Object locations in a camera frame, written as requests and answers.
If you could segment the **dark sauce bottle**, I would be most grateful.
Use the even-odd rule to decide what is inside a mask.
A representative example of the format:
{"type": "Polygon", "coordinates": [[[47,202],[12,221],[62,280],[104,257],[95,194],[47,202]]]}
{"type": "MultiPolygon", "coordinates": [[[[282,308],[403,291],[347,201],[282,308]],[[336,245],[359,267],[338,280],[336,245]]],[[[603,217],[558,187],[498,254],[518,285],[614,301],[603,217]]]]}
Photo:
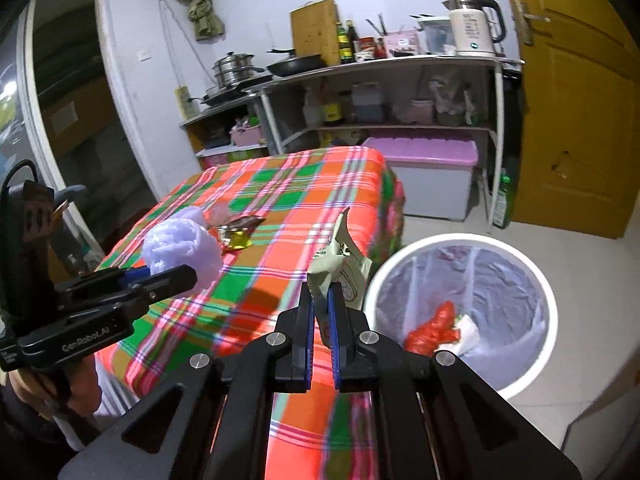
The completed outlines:
{"type": "Polygon", "coordinates": [[[349,47],[350,47],[350,50],[352,51],[352,59],[354,61],[357,61],[359,37],[357,35],[356,28],[352,20],[347,20],[345,24],[346,24],[346,34],[347,34],[349,47]]]}

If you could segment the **clear plastic container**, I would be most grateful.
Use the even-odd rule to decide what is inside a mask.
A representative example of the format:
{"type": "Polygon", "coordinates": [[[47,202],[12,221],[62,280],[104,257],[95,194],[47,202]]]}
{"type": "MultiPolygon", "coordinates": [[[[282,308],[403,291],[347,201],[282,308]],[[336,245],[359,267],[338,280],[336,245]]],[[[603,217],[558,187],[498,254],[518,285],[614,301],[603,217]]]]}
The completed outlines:
{"type": "Polygon", "coordinates": [[[424,33],[427,52],[434,55],[455,55],[456,45],[448,16],[420,15],[417,19],[424,33]]]}

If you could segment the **black frying pan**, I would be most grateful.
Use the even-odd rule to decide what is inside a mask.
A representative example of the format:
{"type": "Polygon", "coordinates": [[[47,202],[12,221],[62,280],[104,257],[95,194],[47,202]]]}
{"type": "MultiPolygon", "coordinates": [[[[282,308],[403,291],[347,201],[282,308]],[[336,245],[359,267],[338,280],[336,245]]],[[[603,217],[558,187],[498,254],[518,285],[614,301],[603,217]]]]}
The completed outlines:
{"type": "Polygon", "coordinates": [[[269,54],[285,54],[281,61],[267,66],[267,70],[277,77],[289,77],[326,68],[326,62],[319,53],[298,55],[294,49],[271,49],[269,54]]]}

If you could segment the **pink utensil holder box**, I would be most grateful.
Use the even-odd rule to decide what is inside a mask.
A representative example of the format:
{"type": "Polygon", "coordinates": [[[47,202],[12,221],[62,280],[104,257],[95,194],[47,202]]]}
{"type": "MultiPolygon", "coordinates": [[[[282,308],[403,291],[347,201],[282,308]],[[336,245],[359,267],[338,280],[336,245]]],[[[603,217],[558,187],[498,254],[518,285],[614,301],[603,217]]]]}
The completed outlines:
{"type": "Polygon", "coordinates": [[[419,34],[415,29],[389,32],[383,37],[384,48],[389,58],[405,58],[406,56],[421,55],[419,34]]]}

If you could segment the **yellow wooden door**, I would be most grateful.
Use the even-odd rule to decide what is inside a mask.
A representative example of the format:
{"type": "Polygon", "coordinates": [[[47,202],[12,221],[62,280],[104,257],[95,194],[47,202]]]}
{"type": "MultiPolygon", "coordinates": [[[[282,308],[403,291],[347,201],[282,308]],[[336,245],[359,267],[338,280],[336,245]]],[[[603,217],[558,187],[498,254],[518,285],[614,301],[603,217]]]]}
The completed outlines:
{"type": "Polygon", "coordinates": [[[608,0],[511,0],[524,115],[514,218],[607,238],[639,193],[639,49],[608,0]]]}

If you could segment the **pink plastic basket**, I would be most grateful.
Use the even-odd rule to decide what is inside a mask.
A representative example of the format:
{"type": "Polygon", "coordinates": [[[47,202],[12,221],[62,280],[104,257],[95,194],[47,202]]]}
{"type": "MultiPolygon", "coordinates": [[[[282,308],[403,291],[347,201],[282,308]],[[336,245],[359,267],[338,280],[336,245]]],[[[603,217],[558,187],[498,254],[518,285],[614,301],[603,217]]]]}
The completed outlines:
{"type": "Polygon", "coordinates": [[[235,126],[230,131],[230,138],[232,143],[239,148],[265,143],[261,126],[235,126]]]}

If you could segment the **white metal kitchen shelf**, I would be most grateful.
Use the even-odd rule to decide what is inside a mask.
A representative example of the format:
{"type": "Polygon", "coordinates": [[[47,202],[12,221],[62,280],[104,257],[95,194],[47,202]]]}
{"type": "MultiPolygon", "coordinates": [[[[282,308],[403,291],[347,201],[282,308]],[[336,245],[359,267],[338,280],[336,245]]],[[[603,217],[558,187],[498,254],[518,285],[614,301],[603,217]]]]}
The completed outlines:
{"type": "Polygon", "coordinates": [[[186,119],[180,127],[186,132],[194,151],[204,150],[204,122],[241,106],[252,110],[264,127],[264,143],[272,154],[283,154],[290,144],[310,127],[295,130],[293,125],[302,120],[302,96],[305,87],[318,89],[322,81],[333,82],[345,91],[357,82],[379,82],[383,88],[383,106],[386,119],[378,126],[382,129],[400,129],[405,124],[398,113],[405,113],[412,100],[431,99],[431,80],[443,81],[449,74],[464,88],[472,91],[477,124],[458,125],[460,130],[478,130],[486,133],[495,147],[489,161],[498,169],[503,163],[506,137],[506,102],[504,102],[503,76],[507,72],[521,73],[525,65],[518,58],[504,56],[415,55],[405,58],[384,58],[362,63],[335,65],[308,70],[287,77],[273,76],[261,84],[253,84],[240,91],[237,98],[203,108],[186,119]]]}

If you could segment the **clear pink plastic cup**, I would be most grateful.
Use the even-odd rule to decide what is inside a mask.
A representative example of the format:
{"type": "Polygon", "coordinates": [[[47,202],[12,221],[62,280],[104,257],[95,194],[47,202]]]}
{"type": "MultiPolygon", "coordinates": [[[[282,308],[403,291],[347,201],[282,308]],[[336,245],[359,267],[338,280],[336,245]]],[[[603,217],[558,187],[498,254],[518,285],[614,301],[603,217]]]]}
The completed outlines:
{"type": "Polygon", "coordinates": [[[210,226],[223,226],[232,219],[232,212],[225,203],[213,204],[207,211],[207,222],[210,226]]]}

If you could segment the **dark brown snack wrapper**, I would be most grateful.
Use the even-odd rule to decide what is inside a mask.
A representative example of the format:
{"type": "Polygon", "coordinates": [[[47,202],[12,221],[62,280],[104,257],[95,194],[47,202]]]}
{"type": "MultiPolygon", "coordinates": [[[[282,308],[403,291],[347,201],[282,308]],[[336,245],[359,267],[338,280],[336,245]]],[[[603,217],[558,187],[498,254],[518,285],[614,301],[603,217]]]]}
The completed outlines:
{"type": "Polygon", "coordinates": [[[229,232],[247,232],[250,235],[264,222],[265,218],[256,216],[256,214],[246,214],[232,219],[224,228],[229,232]]]}

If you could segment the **green white snack pouch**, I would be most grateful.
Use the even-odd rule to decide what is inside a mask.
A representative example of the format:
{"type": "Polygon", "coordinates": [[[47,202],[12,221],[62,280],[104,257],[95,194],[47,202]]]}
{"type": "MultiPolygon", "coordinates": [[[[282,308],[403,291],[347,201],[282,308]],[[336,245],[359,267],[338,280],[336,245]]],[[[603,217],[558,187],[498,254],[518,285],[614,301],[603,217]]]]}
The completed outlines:
{"type": "Polygon", "coordinates": [[[329,241],[316,251],[307,271],[307,286],[318,315],[328,313],[329,288],[340,283],[347,307],[362,308],[372,260],[363,255],[347,229],[349,209],[337,217],[329,241]]]}

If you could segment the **green label sauce bottle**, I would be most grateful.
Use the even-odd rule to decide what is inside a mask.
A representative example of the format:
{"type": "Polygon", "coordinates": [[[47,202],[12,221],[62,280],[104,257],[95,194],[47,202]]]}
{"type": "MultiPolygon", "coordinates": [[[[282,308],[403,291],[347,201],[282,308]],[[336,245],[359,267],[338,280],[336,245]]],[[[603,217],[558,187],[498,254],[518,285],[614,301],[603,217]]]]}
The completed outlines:
{"type": "Polygon", "coordinates": [[[352,53],[352,45],[350,44],[346,29],[341,22],[336,23],[336,33],[338,42],[338,54],[342,64],[349,64],[355,61],[352,53]]]}

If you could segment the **white foam fruit net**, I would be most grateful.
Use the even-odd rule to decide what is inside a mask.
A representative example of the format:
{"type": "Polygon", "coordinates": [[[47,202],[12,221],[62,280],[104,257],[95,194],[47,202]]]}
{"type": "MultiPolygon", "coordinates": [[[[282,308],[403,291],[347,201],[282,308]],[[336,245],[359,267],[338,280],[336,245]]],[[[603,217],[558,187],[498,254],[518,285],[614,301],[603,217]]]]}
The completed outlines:
{"type": "Polygon", "coordinates": [[[187,206],[152,226],[144,236],[141,255],[152,275],[183,264],[195,271],[196,283],[183,297],[209,289],[224,264],[221,246],[207,227],[204,212],[187,206]]]}

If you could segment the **green glass bottle on floor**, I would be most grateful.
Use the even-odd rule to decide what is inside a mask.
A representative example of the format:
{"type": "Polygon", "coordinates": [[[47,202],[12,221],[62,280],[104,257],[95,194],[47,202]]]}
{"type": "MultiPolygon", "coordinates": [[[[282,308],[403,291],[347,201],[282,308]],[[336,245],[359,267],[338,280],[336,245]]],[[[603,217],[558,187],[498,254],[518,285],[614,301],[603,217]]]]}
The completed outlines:
{"type": "Polygon", "coordinates": [[[500,183],[492,224],[498,229],[506,229],[510,224],[515,202],[515,180],[506,168],[501,169],[500,183]]]}

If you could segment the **red plastic bag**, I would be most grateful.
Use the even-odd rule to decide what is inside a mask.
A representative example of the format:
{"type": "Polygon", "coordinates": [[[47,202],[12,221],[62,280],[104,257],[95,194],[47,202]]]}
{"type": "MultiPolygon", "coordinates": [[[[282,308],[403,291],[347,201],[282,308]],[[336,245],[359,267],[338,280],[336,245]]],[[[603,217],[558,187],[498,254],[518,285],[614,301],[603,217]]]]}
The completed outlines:
{"type": "Polygon", "coordinates": [[[456,344],[460,338],[461,330],[456,327],[456,307],[451,301],[445,301],[427,322],[409,333],[404,349],[420,356],[432,356],[442,344],[456,344]]]}

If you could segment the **black induction cooktop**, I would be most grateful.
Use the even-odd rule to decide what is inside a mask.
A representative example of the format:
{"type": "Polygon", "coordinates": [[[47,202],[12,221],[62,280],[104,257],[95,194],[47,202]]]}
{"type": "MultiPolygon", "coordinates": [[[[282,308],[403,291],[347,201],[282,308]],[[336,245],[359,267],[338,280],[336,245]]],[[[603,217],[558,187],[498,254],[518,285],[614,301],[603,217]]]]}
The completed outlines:
{"type": "Polygon", "coordinates": [[[272,78],[273,76],[270,73],[265,73],[242,80],[236,84],[230,84],[230,86],[221,89],[208,89],[205,96],[202,97],[201,102],[206,106],[217,106],[221,103],[242,98],[242,96],[245,96],[245,91],[247,89],[264,84],[272,78]]]}

